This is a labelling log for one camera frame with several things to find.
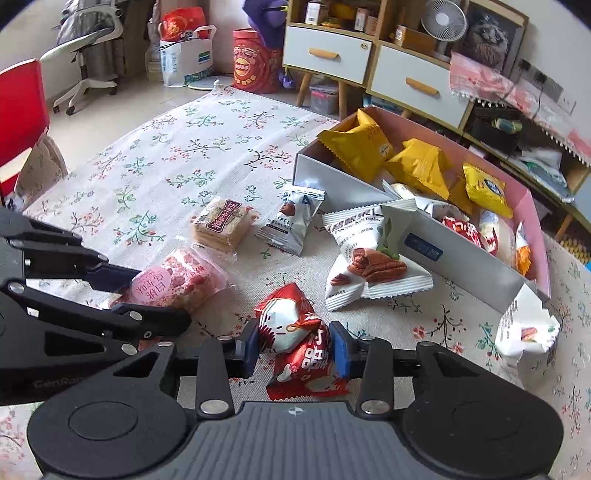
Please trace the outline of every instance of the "power outlet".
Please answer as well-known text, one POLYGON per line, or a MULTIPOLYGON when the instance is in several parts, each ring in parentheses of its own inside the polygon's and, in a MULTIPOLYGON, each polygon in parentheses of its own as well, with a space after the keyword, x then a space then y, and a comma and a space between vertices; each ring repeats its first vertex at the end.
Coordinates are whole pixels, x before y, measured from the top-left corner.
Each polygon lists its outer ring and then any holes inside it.
POLYGON ((569 115, 573 113, 574 106, 577 104, 577 100, 572 98, 566 90, 562 90, 560 97, 558 97, 558 105, 569 115))

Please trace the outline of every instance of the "white snack package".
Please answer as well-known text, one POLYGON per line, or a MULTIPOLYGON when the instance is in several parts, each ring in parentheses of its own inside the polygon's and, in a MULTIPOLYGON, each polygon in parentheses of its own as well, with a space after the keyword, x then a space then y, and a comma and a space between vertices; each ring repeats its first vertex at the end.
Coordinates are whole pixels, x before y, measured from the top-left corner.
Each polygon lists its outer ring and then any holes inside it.
POLYGON ((490 210, 483 210, 479 230, 485 250, 507 267, 515 268, 515 235, 507 220, 490 210))
POLYGON ((299 257, 310 222, 324 201, 324 190, 286 185, 282 200, 283 205, 275 218, 267 222, 256 236, 299 257))
POLYGON ((495 346, 508 367, 517 368, 524 352, 542 355, 554 345, 560 324, 524 284, 501 317, 495 346))
POLYGON ((414 199, 417 202, 417 209, 422 210, 439 222, 444 217, 452 217, 464 222, 469 221, 469 218, 455 205, 436 198, 430 198, 404 183, 393 183, 390 185, 387 181, 383 180, 382 188, 385 193, 391 195, 395 200, 414 199))
POLYGON ((404 229, 396 231, 382 206, 416 211, 414 200, 358 207, 323 215, 340 254, 326 281, 326 308, 333 312, 359 299, 395 297, 433 288, 433 277, 418 263, 398 255, 404 229))

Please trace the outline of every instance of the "red cylindrical container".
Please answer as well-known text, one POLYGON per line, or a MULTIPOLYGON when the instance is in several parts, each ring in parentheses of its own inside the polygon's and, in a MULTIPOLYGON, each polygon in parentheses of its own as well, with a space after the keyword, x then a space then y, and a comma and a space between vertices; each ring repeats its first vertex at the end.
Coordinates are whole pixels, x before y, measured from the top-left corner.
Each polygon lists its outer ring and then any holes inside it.
POLYGON ((264 46, 256 30, 234 30, 234 87, 252 93, 276 92, 281 53, 264 46))

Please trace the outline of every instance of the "pecan nut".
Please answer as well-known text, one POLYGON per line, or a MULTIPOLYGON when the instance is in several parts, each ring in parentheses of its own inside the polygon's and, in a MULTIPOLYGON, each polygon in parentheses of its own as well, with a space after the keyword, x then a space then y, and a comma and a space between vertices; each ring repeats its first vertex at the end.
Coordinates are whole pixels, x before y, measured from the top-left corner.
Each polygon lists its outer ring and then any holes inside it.
POLYGON ((330 280, 330 284, 333 287, 340 287, 341 285, 349 285, 351 283, 351 279, 342 273, 339 273, 335 278, 330 280))
POLYGON ((407 266, 372 248, 356 248, 347 270, 360 275, 368 283, 383 283, 401 278, 407 266))
POLYGON ((281 210, 279 210, 279 213, 282 213, 286 217, 293 217, 296 214, 296 204, 292 201, 285 202, 281 206, 281 210))

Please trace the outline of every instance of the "yellow snack package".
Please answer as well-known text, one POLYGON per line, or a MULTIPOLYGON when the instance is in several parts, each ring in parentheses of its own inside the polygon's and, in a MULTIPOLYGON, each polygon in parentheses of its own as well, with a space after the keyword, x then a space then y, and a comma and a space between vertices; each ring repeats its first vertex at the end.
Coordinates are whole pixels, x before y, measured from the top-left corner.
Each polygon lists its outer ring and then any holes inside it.
POLYGON ((505 183, 469 163, 464 163, 462 167, 468 198, 497 215, 513 218, 513 209, 507 205, 505 198, 505 183))
POLYGON ((348 132, 324 130, 320 140, 339 159, 344 171, 372 183, 394 149, 382 129, 363 110, 357 110, 359 125, 348 132))
POLYGON ((449 198, 447 201, 453 203, 462 212, 467 213, 469 216, 472 216, 474 213, 474 202, 468 198, 465 179, 457 179, 457 182, 455 182, 452 188, 449 189, 449 198))
POLYGON ((443 172, 450 165, 443 150, 416 138, 402 144, 404 150, 388 160, 384 168, 396 181, 424 193, 436 193, 447 200, 449 190, 445 185, 443 172))

